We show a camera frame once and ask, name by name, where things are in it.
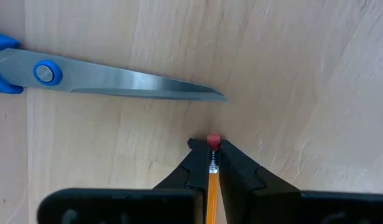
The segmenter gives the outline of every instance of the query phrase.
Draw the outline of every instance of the light wood surface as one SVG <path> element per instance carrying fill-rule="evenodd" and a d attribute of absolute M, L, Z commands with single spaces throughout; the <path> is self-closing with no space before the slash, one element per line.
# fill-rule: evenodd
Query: light wood surface
<path fill-rule="evenodd" d="M 0 32 L 228 97 L 0 95 L 0 223 L 65 187 L 152 187 L 212 132 L 302 189 L 383 193 L 383 0 L 0 0 Z"/>

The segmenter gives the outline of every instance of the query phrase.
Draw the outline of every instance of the scissor blade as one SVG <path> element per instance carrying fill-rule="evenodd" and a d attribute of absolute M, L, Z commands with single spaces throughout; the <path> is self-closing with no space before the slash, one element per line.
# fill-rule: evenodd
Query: scissor blade
<path fill-rule="evenodd" d="M 33 66 L 43 59 L 54 61 L 62 70 L 58 85 L 46 86 L 34 78 Z M 0 52 L 0 74 L 13 85 L 49 90 L 171 100 L 226 100 L 212 88 L 190 82 L 18 49 Z"/>

